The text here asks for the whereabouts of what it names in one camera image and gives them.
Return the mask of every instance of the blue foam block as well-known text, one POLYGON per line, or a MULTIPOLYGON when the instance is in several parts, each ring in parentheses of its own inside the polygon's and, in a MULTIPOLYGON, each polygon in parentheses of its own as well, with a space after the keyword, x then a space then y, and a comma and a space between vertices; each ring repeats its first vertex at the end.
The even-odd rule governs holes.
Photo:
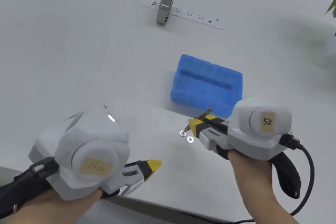
POLYGON ((171 99, 228 118, 242 99, 242 73, 190 55, 182 55, 174 78, 171 99))

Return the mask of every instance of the small metal washer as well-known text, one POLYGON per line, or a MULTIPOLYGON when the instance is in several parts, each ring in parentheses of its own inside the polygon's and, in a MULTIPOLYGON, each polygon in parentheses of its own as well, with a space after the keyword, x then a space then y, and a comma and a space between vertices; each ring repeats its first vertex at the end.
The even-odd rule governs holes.
POLYGON ((187 137, 187 142, 192 144, 194 142, 194 138, 192 136, 187 137))
POLYGON ((185 133, 184 131, 180 131, 179 135, 180 135, 180 137, 185 137, 185 136, 187 136, 187 133, 185 133))

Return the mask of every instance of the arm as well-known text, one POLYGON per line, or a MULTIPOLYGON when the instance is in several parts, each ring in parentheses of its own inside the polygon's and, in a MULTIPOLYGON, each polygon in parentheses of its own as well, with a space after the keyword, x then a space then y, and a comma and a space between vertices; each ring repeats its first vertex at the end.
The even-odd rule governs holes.
POLYGON ((102 195, 101 190, 88 197, 64 201, 54 190, 49 190, 24 204, 9 219, 9 224, 75 224, 102 195))
POLYGON ((257 224, 298 224, 277 202, 272 188, 272 165, 229 151, 237 185, 246 209, 257 224))

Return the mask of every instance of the white power strip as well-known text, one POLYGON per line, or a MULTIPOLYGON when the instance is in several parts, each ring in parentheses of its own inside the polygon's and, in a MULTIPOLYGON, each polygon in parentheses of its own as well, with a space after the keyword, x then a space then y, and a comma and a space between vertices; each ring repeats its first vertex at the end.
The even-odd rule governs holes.
MULTIPOLYGON (((159 1, 145 1, 142 2, 142 5, 148 8, 152 8, 154 10, 159 9, 159 1)), ((220 30, 224 30, 224 26, 221 24, 219 18, 210 18, 203 14, 193 12, 192 10, 188 10, 185 8, 177 7, 176 5, 172 6, 172 10, 170 12, 171 15, 176 17, 185 18, 191 20, 193 22, 201 23, 206 26, 211 26, 220 30)))

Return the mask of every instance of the number label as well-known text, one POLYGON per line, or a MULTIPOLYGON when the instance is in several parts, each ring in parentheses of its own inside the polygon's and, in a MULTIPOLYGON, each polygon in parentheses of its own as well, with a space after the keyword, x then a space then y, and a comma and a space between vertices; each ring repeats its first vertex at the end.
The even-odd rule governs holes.
POLYGON ((272 120, 270 118, 262 118, 263 126, 265 125, 272 125, 272 120))
POLYGON ((274 112, 263 112, 260 114, 260 132, 274 133, 274 112))
POLYGON ((93 174, 100 177, 107 177, 112 170, 112 163, 104 162, 98 158, 87 157, 79 168, 80 174, 93 174))

